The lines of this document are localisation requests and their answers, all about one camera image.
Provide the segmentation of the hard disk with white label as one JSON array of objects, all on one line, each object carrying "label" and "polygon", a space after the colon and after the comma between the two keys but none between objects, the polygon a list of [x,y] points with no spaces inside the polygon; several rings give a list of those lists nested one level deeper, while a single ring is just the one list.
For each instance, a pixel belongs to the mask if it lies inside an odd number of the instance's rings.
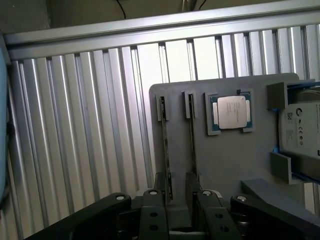
[{"label": "hard disk with white label", "polygon": [[288,92],[278,129],[280,151],[320,159],[320,86]]}]

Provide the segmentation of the RAM stick with dark chips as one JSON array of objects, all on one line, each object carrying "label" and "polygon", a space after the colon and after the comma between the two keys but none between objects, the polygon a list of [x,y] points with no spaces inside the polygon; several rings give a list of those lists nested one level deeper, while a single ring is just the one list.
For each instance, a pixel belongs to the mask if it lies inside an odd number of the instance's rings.
[{"label": "RAM stick with dark chips", "polygon": [[171,201],[173,199],[173,191],[172,191],[172,177],[171,177],[171,170],[170,170],[170,158],[169,158],[169,148],[168,148],[167,116],[166,116],[166,106],[165,106],[164,96],[160,97],[159,106],[160,106],[160,118],[161,118],[162,137],[163,137],[165,175],[166,175],[166,185],[167,185],[167,200]]},{"label": "RAM stick with dark chips", "polygon": [[188,95],[189,102],[189,129],[190,129],[190,144],[191,144],[191,169],[199,180],[199,172],[197,168],[197,153],[196,153],[196,138],[195,138],[195,110],[194,110],[194,96],[192,93]]}]

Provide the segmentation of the teal PC case edge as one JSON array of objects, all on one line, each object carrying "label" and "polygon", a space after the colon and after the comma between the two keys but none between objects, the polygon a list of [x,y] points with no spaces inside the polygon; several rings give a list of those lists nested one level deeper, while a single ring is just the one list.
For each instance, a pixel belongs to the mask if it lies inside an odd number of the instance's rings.
[{"label": "teal PC case edge", "polygon": [[7,125],[9,121],[7,64],[9,62],[3,33],[0,31],[0,210],[9,192],[7,184]]}]

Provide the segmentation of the grey parts rack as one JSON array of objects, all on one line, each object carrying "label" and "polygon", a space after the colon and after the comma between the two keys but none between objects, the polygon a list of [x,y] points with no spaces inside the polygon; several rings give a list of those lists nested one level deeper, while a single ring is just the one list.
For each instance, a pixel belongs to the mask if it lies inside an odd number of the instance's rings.
[{"label": "grey parts rack", "polygon": [[[280,151],[279,115],[290,90],[320,87],[294,73],[220,78],[152,85],[149,89],[156,173],[165,176],[169,238],[207,239],[192,228],[186,202],[186,173],[192,172],[189,94],[199,184],[229,207],[231,197],[250,195],[320,227],[320,217],[283,192],[304,182],[320,184],[320,159]],[[209,96],[251,94],[253,127],[213,131]],[[167,199],[160,97],[165,99],[173,199]]]}]

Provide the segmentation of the aluminium table frame rail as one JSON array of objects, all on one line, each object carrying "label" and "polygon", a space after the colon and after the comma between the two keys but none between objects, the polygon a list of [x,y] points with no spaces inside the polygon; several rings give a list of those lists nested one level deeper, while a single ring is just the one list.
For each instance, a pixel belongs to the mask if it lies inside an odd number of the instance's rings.
[{"label": "aluminium table frame rail", "polygon": [[12,60],[320,24],[320,1],[296,0],[6,34]]}]

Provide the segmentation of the CPU with silver lid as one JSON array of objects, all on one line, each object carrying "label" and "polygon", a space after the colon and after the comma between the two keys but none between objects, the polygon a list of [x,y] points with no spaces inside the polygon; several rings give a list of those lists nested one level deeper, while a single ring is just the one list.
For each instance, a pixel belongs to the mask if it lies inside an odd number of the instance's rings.
[{"label": "CPU with silver lid", "polygon": [[254,126],[252,96],[249,92],[230,96],[209,96],[213,131],[251,129]]}]

